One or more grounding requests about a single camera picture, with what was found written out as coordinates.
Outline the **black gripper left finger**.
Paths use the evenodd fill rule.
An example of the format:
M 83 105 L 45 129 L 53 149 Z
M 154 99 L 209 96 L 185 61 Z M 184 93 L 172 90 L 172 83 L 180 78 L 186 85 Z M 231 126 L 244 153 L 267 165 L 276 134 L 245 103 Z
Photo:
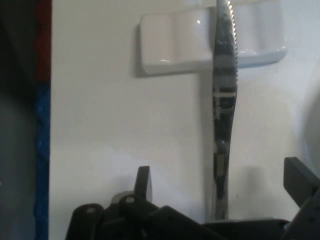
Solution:
M 137 170 L 133 191 L 104 208 L 97 203 L 77 207 L 66 233 L 68 240 L 200 240 L 203 228 L 169 206 L 152 203 L 149 166 Z

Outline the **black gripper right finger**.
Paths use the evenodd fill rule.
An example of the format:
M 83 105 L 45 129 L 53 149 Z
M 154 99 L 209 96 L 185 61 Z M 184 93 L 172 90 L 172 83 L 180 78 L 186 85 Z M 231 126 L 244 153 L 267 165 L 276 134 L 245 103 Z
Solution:
M 283 186 L 299 211 L 286 228 L 283 240 L 320 238 L 320 178 L 297 157 L 284 159 Z

